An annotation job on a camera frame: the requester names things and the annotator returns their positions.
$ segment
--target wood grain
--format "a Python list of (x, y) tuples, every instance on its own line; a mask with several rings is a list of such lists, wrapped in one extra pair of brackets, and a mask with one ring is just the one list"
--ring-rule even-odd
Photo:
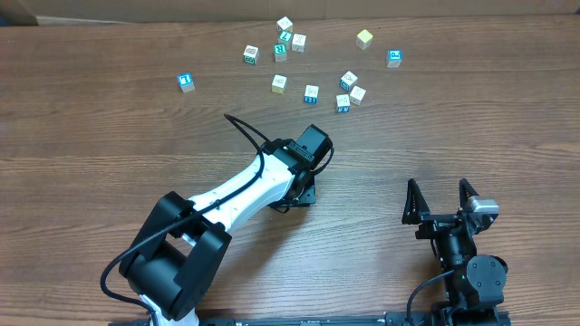
[[(358, 49), (355, 35), (374, 34)], [(311, 123), (336, 153), (315, 206), (260, 211), (234, 241), (202, 313), (402, 311), (437, 272), (401, 225), (415, 177), (433, 212), (466, 177), (501, 204), (478, 235), (510, 267), (514, 325), (580, 319), (580, 20), (573, 16), (296, 22), (306, 52), (274, 63), (274, 23), (10, 28), (0, 33), (0, 324), (104, 325), (144, 316), (99, 289), (102, 269), (170, 190), (224, 182), (253, 157), (230, 113), (270, 138)], [(242, 63), (246, 44), (257, 66)], [(401, 48), (400, 69), (385, 50)], [(350, 70), (362, 106), (334, 113)], [(176, 76), (191, 72), (183, 94)], [(275, 73), (286, 94), (270, 92)], [(317, 105), (302, 103), (306, 84)], [(180, 249), (186, 246), (174, 242)], [(132, 295), (118, 274), (111, 287)], [(442, 299), (434, 286), (413, 307)]]

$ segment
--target toy block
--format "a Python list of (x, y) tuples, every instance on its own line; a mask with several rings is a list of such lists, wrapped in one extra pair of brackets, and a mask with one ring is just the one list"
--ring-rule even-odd
[(278, 29), (278, 32), (292, 32), (294, 30), (294, 25), (292, 24), (292, 21), (288, 19), (288, 17), (284, 17), (277, 22), (276, 28)]
[(256, 64), (257, 58), (260, 56), (260, 52), (255, 46), (248, 45), (244, 51), (244, 61), (247, 63)]
[(346, 91), (350, 91), (351, 88), (356, 85), (358, 78), (352, 72), (346, 72), (341, 78), (341, 87)]
[(348, 101), (348, 95), (336, 95), (336, 113), (346, 113), (351, 110), (351, 103)]
[(286, 49), (290, 47), (292, 43), (292, 33), (287, 31), (280, 32), (280, 36), (278, 36), (278, 43), (283, 44), (286, 46)]
[(196, 85), (193, 83), (193, 77), (191, 73), (184, 73), (178, 76), (179, 87), (183, 92), (193, 91), (196, 89)]
[(283, 44), (274, 45), (274, 60), (276, 62), (284, 62), (288, 60), (288, 53), (286, 52), (286, 46)]
[(387, 55), (387, 68), (398, 68), (402, 62), (401, 50), (389, 50)]
[(294, 34), (292, 39), (292, 51), (303, 53), (306, 46), (306, 35)]
[(304, 103), (316, 104), (318, 102), (318, 86), (306, 85)]
[(361, 50), (364, 50), (371, 46), (372, 34), (367, 30), (362, 30), (358, 35), (356, 35), (356, 45), (358, 45)]
[(286, 87), (286, 77), (275, 75), (274, 80), (272, 81), (272, 92), (284, 94), (285, 87)]
[(349, 96), (351, 103), (361, 105), (361, 101), (363, 100), (365, 93), (366, 93), (365, 89), (362, 89), (358, 86), (354, 86), (353, 91), (351, 91), (351, 95)]

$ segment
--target yellow cube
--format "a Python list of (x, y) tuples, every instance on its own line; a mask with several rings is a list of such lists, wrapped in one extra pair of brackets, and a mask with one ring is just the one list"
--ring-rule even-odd
[(272, 92), (277, 92), (278, 94), (284, 94), (284, 88), (286, 87), (286, 77), (276, 75), (272, 81)]
[(356, 35), (356, 45), (358, 45), (362, 50), (371, 46), (372, 34), (367, 30), (362, 30), (358, 35)]

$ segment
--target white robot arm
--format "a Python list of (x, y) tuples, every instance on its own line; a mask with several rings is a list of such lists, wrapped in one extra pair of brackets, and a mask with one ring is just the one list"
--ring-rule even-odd
[[(297, 141), (268, 141), (249, 167), (205, 194), (186, 200), (170, 192), (159, 200), (133, 241), (131, 247), (141, 244), (139, 249), (124, 255), (119, 268), (131, 289), (153, 308), (158, 326), (198, 326), (194, 309), (213, 281), (231, 241), (229, 233), (264, 206), (313, 203), (314, 175), (325, 165), (314, 168), (329, 150), (332, 157), (328, 135), (311, 125)], [(188, 256), (165, 236), (151, 238), (178, 221), (181, 225), (167, 234), (193, 246)]]

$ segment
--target white cube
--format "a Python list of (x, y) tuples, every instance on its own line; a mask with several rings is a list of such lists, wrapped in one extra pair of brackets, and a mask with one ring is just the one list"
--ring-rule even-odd
[(372, 34), (367, 30), (362, 30), (358, 35), (356, 35), (356, 45), (358, 45), (362, 50), (371, 46)]
[(283, 44), (274, 45), (274, 61), (284, 62), (286, 60), (288, 60), (288, 51), (286, 50), (286, 46)]
[(193, 91), (196, 89), (196, 85), (193, 83), (193, 77), (191, 73), (184, 73), (178, 76), (179, 87), (183, 92)]
[(389, 50), (387, 55), (387, 68), (398, 68), (402, 62), (401, 50)]
[(316, 104), (318, 102), (318, 86), (306, 85), (304, 103)]
[(298, 51), (303, 53), (306, 46), (306, 35), (294, 34), (292, 39), (292, 51)]
[(256, 64), (257, 58), (260, 56), (260, 52), (255, 46), (247, 45), (244, 50), (244, 61), (251, 64)]
[(284, 17), (278, 21), (276, 24), (276, 28), (278, 32), (287, 31), (292, 32), (294, 30), (294, 26), (292, 25), (292, 21), (288, 19), (288, 17)]
[(336, 95), (336, 113), (346, 113), (351, 110), (351, 103), (348, 101), (348, 95)]
[(361, 101), (363, 100), (365, 93), (366, 93), (365, 89), (362, 89), (358, 86), (354, 86), (353, 91), (351, 91), (351, 95), (349, 96), (351, 103), (361, 105)]
[(352, 72), (346, 72), (344, 76), (341, 78), (341, 87), (344, 88), (346, 91), (350, 91), (354, 85), (356, 85), (356, 81), (358, 78)]
[(285, 87), (286, 87), (286, 77), (275, 75), (274, 80), (272, 81), (272, 92), (284, 94)]

